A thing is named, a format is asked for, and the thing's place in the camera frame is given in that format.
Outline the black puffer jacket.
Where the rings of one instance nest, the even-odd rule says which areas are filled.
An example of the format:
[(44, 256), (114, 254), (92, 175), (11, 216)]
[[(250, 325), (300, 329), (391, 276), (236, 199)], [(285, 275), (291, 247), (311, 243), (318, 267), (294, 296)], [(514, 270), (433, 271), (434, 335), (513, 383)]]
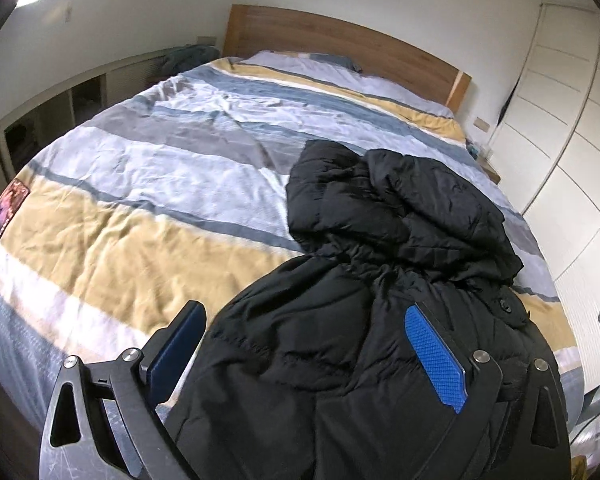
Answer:
[(504, 217), (442, 162), (310, 141), (287, 184), (301, 255), (215, 317), (166, 420), (203, 479), (417, 479), (455, 418), (406, 338), (426, 307), (503, 372), (459, 479), (504, 458), (528, 367), (552, 350), (512, 285)]

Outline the dark green clothes pile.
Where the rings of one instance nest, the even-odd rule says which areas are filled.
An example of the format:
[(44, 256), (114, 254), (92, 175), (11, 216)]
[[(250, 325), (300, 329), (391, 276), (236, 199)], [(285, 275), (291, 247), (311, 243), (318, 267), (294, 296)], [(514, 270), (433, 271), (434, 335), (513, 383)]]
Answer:
[(160, 66), (160, 75), (171, 77), (187, 72), (220, 57), (220, 51), (210, 44), (188, 44), (169, 51)]

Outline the white wardrobe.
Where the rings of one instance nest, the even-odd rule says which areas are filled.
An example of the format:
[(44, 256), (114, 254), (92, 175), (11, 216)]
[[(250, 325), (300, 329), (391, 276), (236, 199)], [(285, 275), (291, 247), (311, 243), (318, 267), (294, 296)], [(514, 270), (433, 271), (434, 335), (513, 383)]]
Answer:
[(585, 388), (593, 389), (600, 385), (600, 12), (543, 4), (490, 163), (539, 243)]

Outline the smartphone with lit screen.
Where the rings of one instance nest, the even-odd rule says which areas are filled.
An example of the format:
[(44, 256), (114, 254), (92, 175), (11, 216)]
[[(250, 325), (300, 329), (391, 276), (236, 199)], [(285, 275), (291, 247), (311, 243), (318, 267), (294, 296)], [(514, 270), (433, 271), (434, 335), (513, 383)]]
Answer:
[(18, 179), (12, 180), (0, 195), (0, 240), (30, 190)]

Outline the striped duvet cover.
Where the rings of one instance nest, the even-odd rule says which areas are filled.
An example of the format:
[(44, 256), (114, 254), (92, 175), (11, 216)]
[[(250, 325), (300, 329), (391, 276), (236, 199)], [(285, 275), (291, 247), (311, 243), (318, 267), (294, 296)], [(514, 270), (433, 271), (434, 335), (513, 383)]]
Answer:
[(456, 118), (238, 58), (106, 108), (16, 174), (30, 194), (0, 240), (0, 389), (16, 415), (43, 427), (66, 356), (111, 359), (191, 299), (215, 314), (298, 255), (286, 185), (312, 140), (435, 159), (498, 207), (524, 265), (514, 292), (554, 352), (576, 420), (582, 364), (547, 263)]

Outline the white open shelf unit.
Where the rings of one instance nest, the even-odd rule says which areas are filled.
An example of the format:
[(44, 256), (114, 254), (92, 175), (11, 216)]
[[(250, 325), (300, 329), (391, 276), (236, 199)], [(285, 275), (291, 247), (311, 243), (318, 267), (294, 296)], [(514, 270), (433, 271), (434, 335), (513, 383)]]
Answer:
[(0, 194), (36, 153), (107, 107), (146, 89), (168, 51), (153, 50), (58, 79), (0, 78)]

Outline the light grey pillow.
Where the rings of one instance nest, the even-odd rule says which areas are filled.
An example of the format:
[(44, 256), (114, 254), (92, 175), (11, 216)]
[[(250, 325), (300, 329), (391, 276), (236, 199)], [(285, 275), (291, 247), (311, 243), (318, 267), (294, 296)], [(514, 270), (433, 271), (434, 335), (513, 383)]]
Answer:
[(312, 61), (309, 59), (309, 53), (306, 52), (263, 50), (240, 62), (280, 70), (287, 74), (306, 76), (340, 88), (359, 91), (366, 96), (386, 98), (434, 116), (454, 118), (451, 110), (443, 104), (424, 99), (400, 84), (379, 76), (355, 73), (340, 66)]

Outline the wooden headboard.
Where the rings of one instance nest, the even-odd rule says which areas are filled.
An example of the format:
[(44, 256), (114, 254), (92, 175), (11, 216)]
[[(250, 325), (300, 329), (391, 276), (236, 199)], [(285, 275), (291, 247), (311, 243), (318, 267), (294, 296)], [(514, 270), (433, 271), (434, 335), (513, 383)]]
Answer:
[(468, 73), (377, 30), (310, 12), (234, 4), (222, 55), (249, 58), (262, 50), (347, 56), (364, 73), (389, 79), (454, 113), (471, 83)]

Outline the wall socket beside headboard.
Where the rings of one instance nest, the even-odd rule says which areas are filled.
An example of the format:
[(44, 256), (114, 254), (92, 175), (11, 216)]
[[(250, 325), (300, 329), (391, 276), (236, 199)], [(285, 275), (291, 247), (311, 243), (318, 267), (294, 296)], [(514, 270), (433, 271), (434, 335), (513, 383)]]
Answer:
[(474, 126), (483, 132), (489, 132), (491, 128), (491, 125), (480, 117), (475, 118)]

